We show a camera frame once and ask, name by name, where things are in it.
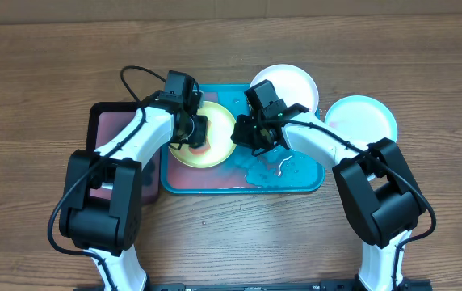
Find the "yellow-green plate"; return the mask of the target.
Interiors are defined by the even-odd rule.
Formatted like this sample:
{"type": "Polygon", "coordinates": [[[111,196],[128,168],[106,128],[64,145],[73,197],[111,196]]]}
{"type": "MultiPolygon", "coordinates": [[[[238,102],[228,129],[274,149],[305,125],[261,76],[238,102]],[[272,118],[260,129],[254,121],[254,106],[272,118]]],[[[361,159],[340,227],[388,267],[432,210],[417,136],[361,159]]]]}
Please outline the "yellow-green plate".
{"type": "Polygon", "coordinates": [[[210,143],[211,149],[200,156],[191,154],[185,145],[181,150],[170,149],[170,152],[178,161],[189,167],[214,167],[226,160],[236,148],[231,140],[236,120],[227,108],[211,101],[204,101],[197,114],[208,118],[206,141],[210,143]]]}

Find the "white plate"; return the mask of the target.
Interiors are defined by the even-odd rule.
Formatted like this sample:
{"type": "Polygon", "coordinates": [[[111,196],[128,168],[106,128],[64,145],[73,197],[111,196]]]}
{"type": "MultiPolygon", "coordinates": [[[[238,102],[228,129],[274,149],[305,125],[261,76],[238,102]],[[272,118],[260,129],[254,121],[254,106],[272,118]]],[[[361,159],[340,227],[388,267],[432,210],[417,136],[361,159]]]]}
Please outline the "white plate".
{"type": "Polygon", "coordinates": [[[298,103],[307,107],[312,113],[316,113],[319,91],[317,84],[306,71],[289,64],[271,65],[254,77],[250,87],[264,80],[272,83],[276,94],[288,107],[298,103]]]}

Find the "light blue plate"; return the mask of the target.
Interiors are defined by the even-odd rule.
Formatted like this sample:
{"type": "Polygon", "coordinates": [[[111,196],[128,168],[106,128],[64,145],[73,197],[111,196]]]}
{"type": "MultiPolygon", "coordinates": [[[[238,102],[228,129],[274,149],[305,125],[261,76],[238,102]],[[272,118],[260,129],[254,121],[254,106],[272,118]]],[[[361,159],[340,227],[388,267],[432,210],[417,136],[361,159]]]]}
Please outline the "light blue plate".
{"type": "Polygon", "coordinates": [[[351,95],[335,102],[325,115],[325,123],[355,140],[375,142],[387,137],[397,141],[397,121],[380,101],[351,95]]]}

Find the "green and orange sponge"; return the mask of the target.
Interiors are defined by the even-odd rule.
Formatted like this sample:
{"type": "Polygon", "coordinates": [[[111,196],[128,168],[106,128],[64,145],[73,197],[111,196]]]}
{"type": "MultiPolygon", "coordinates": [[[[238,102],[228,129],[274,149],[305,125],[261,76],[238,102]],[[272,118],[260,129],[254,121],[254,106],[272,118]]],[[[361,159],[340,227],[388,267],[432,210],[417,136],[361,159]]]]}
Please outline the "green and orange sponge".
{"type": "Polygon", "coordinates": [[[197,147],[188,147],[188,150],[191,154],[195,156],[200,156],[206,154],[211,149],[210,143],[206,141],[205,143],[199,144],[197,147]]]}

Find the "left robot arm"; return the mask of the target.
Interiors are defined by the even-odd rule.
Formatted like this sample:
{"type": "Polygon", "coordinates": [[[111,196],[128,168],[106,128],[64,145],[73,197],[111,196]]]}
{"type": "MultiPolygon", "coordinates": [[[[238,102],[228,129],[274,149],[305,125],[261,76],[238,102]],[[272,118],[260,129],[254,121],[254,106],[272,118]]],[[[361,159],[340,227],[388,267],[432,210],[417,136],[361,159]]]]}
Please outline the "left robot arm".
{"type": "Polygon", "coordinates": [[[149,279],[134,247],[141,223],[142,171],[164,145],[199,146],[207,118],[200,91],[157,91],[136,106],[131,121],[95,150],[68,161],[63,197],[49,222],[91,258],[105,290],[147,290],[149,279]]]}

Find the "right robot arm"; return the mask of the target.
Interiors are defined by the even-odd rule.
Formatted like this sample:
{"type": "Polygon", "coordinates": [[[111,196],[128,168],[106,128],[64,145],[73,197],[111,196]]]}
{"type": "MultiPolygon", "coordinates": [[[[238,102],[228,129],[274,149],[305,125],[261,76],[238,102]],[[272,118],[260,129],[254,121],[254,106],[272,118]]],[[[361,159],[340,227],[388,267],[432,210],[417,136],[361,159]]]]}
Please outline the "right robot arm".
{"type": "Polygon", "coordinates": [[[401,273],[407,244],[419,217],[432,211],[396,142],[355,141],[305,111],[299,104],[271,115],[240,115],[231,139],[264,154],[283,146],[305,154],[332,171],[353,231],[363,241],[363,259],[355,278],[360,290],[408,290],[401,273]]]}

